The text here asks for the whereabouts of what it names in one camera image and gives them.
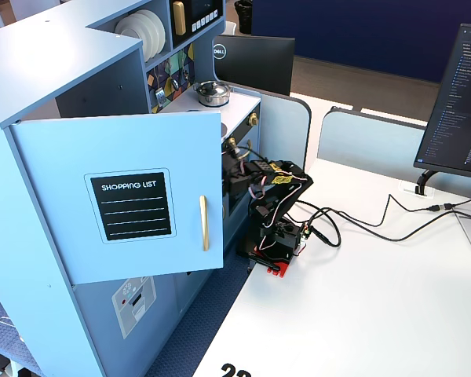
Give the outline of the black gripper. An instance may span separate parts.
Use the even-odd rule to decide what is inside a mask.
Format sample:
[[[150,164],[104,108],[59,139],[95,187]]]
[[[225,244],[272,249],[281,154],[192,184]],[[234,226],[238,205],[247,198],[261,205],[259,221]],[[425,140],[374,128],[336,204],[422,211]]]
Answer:
[[[241,193],[259,177],[255,161],[238,160],[229,154],[222,156],[222,192]]]

